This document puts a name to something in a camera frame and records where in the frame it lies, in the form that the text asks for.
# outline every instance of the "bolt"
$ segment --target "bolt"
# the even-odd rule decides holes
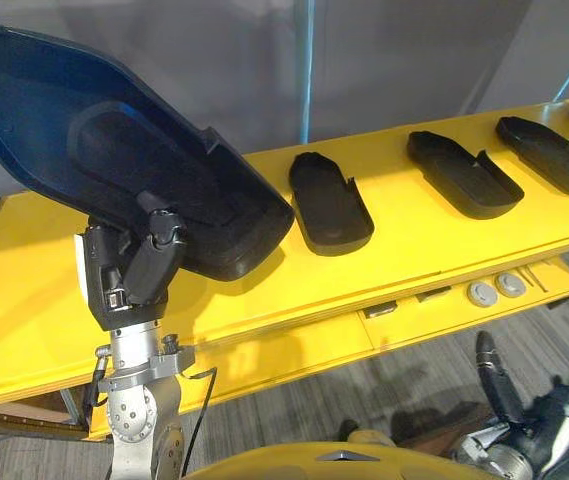
[[[111,355],[111,346],[110,345],[102,345],[95,349],[95,356],[100,357],[109,357]]]
[[[177,335],[169,333],[162,338],[164,344],[164,353],[167,355],[177,353]]]

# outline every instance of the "yellow surface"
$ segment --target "yellow surface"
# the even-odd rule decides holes
[[[544,121],[569,136],[569,103],[491,112],[247,156],[287,200],[296,154],[319,151],[355,176],[375,222],[362,249],[311,253],[297,224],[254,272],[230,283],[189,272],[170,287],[164,328],[210,348],[353,312],[569,250],[569,196],[530,171],[493,132],[501,115]],[[410,131],[429,129],[491,158],[525,198],[492,220],[451,207],[407,159]],[[107,336],[84,304],[71,235],[85,216],[34,193],[0,209],[0,402],[87,381]]]
[[[548,292],[525,281],[527,291],[521,297],[500,295],[493,307],[482,308],[466,299],[465,282],[423,303],[413,296],[400,299],[397,310],[379,317],[367,319],[362,312],[353,312],[199,350],[197,363],[189,373],[218,367],[211,397],[211,404],[215,404],[569,296],[569,268],[559,258],[532,264],[530,268]],[[522,278],[518,271],[510,272]],[[494,285],[494,276],[479,280]],[[209,379],[179,380],[180,411],[200,408]],[[93,415],[93,440],[109,433],[105,408]]]

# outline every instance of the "yellow table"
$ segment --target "yellow table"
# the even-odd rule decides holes
[[[356,178],[375,233],[356,252],[319,257],[306,247],[295,224],[280,247],[243,279],[222,283],[178,273],[169,289],[164,329],[199,346],[198,366],[220,366],[214,399],[232,398],[569,295],[569,272],[554,259],[532,267],[546,269],[540,273],[543,282],[557,283],[547,292],[533,292],[531,287],[530,295],[518,302],[462,313],[470,305],[460,297],[468,280],[569,250],[569,196],[499,141],[494,126],[502,115],[540,121],[569,137],[569,102],[564,102],[248,155],[289,201],[287,174],[295,155],[311,150],[332,158],[345,176]],[[487,149],[526,196],[496,219],[463,216],[407,158],[407,135],[414,130],[449,136],[472,153]],[[94,348],[108,337],[91,317],[77,283],[72,234],[85,225],[84,215],[34,193],[2,203],[0,402],[90,379]],[[410,298],[443,285],[458,287],[424,304],[415,305]],[[367,322],[357,313],[390,299],[406,300],[404,308],[386,316],[385,322],[384,317]],[[441,320],[411,320],[418,314],[425,318],[424,312]],[[279,353],[265,362],[260,351]],[[204,386],[188,382],[184,390],[184,409],[196,408]],[[99,420],[94,425],[101,435]]]

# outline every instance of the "wire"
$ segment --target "wire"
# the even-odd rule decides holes
[[[206,413],[206,409],[208,408],[208,401],[211,399],[211,394],[213,393],[213,386],[215,385],[215,378],[217,377],[217,367],[213,367],[210,370],[206,370],[205,372],[196,373],[192,376],[184,375],[180,373],[180,375],[188,380],[200,380],[202,378],[206,378],[208,376],[211,377],[211,380],[208,383],[208,390],[206,391],[206,397],[204,398],[204,403],[202,404],[202,409],[200,410],[200,416],[197,418],[197,422],[195,423],[195,428],[193,429],[193,435],[191,435],[191,441],[188,444],[188,448],[186,449],[186,457],[184,458],[184,465],[182,466],[182,477],[186,475],[188,471],[188,463],[191,460],[191,453],[193,453],[193,445],[195,445],[195,438],[197,437],[197,432],[200,430],[200,426],[202,425],[202,420],[204,420],[204,414]]]

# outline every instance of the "gray carpet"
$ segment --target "gray carpet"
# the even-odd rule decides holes
[[[482,328],[495,337],[526,401],[550,388],[551,375],[569,379],[569,302]],[[399,413],[435,409],[444,414],[460,401],[484,401],[474,367],[477,331],[440,337],[212,407],[196,443],[192,469],[264,445],[332,439],[345,417],[388,431]],[[187,435],[196,416],[183,417]],[[0,440],[0,479],[101,480],[111,448]]]

